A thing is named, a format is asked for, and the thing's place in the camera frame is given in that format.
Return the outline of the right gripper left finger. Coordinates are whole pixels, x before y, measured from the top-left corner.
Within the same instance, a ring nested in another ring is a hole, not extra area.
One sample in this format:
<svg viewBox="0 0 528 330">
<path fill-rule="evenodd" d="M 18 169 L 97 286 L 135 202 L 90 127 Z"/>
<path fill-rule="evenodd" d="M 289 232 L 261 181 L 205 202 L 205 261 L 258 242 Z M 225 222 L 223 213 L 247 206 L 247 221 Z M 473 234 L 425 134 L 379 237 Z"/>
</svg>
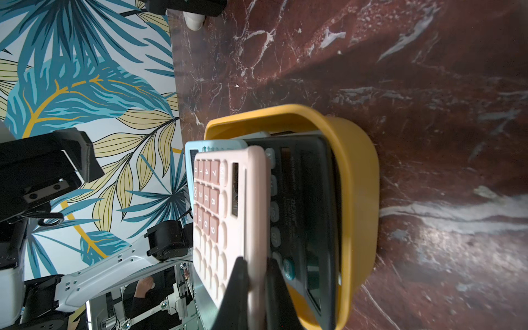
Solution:
<svg viewBox="0 0 528 330">
<path fill-rule="evenodd" d="M 248 330 L 248 263 L 238 257 L 212 330 Z"/>
</svg>

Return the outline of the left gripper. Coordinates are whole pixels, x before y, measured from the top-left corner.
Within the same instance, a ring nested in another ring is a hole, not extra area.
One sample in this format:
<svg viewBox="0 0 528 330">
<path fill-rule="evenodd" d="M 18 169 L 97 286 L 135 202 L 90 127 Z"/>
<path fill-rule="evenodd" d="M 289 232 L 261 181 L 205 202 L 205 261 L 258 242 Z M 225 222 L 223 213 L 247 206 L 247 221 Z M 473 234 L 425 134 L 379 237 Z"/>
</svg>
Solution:
<svg viewBox="0 0 528 330">
<path fill-rule="evenodd" d="M 92 141 L 84 131 L 63 129 L 1 143 L 1 221 L 100 179 Z"/>
</svg>

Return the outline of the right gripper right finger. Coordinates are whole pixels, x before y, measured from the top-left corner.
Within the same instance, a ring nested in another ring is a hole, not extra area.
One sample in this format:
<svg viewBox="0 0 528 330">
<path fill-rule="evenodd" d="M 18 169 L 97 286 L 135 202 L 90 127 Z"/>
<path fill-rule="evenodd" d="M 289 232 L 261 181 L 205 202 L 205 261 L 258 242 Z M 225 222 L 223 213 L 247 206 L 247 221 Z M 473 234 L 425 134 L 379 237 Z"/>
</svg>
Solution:
<svg viewBox="0 0 528 330">
<path fill-rule="evenodd" d="M 290 293 L 276 259 L 268 258 L 265 275 L 266 325 L 268 330 L 302 330 Z"/>
</svg>

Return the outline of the yellow plastic tray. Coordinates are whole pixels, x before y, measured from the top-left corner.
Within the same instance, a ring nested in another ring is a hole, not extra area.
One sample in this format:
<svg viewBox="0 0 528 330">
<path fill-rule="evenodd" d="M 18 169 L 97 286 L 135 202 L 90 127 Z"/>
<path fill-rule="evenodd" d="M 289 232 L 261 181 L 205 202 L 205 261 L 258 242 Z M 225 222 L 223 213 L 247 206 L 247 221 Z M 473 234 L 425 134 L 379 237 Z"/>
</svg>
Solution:
<svg viewBox="0 0 528 330">
<path fill-rule="evenodd" d="M 355 291 L 370 276 L 376 258 L 380 209 L 378 154 L 368 135 L 350 120 L 324 116 L 301 105 L 285 104 L 210 121 L 206 140 L 238 138 L 258 131 L 302 133 L 319 130 L 335 155 L 342 202 L 341 279 L 335 316 L 343 329 Z"/>
</svg>

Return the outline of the light blue calculator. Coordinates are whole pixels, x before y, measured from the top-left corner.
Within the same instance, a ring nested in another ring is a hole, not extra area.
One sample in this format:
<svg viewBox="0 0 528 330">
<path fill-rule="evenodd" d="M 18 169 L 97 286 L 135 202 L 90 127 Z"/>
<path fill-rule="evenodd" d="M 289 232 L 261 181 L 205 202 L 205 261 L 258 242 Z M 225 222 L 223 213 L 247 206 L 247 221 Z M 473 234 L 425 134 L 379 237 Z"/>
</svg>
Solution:
<svg viewBox="0 0 528 330">
<path fill-rule="evenodd" d="M 250 139 L 257 139 L 257 138 L 269 138 L 271 136 L 270 133 L 266 131 L 260 131 L 256 133 L 250 133 L 243 136 L 236 137 L 237 139 L 241 140 L 250 140 Z"/>
</svg>

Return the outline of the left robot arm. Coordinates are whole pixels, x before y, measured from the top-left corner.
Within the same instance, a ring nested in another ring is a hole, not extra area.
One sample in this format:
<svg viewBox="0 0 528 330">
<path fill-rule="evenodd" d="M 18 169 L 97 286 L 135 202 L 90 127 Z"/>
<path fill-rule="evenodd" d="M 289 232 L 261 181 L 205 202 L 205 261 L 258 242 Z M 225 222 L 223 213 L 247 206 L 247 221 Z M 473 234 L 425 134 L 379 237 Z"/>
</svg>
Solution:
<svg viewBox="0 0 528 330">
<path fill-rule="evenodd" d="M 52 211 L 53 199 L 76 192 L 103 176 L 86 133 L 63 129 L 16 139 L 1 127 L 1 328 L 66 329 L 83 304 L 151 266 L 185 257 L 192 227 L 164 221 L 137 241 L 81 271 L 24 278 L 30 222 L 64 224 Z"/>
</svg>

